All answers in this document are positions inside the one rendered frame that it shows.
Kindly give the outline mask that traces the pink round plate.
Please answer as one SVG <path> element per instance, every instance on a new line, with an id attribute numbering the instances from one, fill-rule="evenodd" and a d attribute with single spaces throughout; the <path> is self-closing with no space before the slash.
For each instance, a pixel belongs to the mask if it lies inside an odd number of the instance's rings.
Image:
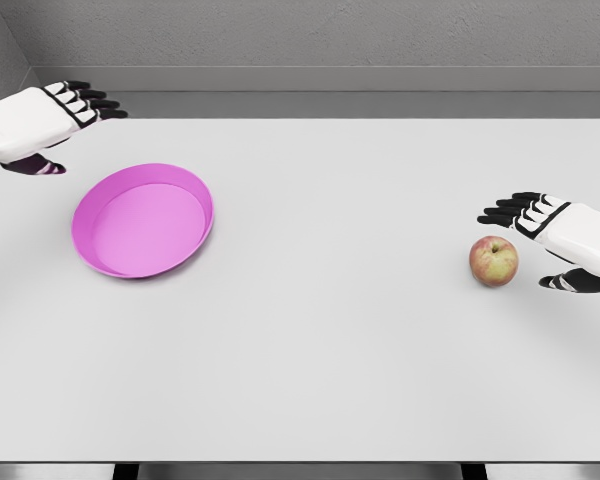
<path id="1" fill-rule="evenodd" d="M 204 181 L 175 165 L 119 170 L 80 200 L 71 223 L 79 257 L 118 278 L 147 278 L 186 262 L 208 237 L 214 200 Z"/>

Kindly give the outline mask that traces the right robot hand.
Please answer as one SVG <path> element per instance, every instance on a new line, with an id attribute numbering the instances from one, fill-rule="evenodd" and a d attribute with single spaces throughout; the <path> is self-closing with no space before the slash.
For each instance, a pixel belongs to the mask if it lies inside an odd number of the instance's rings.
<path id="1" fill-rule="evenodd" d="M 600 293 L 600 211 L 546 193 L 518 192 L 477 217 L 481 224 L 515 230 L 571 264 L 539 285 L 570 293 Z"/>

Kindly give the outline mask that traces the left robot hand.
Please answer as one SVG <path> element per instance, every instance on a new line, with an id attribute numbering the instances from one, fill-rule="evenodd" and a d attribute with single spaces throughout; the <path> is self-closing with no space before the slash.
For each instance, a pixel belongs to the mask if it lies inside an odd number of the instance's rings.
<path id="1" fill-rule="evenodd" d="M 18 174 L 61 175 L 66 168 L 41 151 L 104 120 L 124 119 L 120 103 L 88 82 L 28 87 L 0 100 L 0 166 Z"/>

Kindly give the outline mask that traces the red yellow apple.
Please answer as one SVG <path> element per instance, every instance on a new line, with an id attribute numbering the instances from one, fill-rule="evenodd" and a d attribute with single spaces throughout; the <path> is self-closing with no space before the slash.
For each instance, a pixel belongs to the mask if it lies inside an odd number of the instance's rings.
<path id="1" fill-rule="evenodd" d="M 486 236 L 472 245 L 469 266 L 473 277 L 483 285 L 501 287 L 515 277 L 519 255 L 515 246 L 505 238 Z"/>

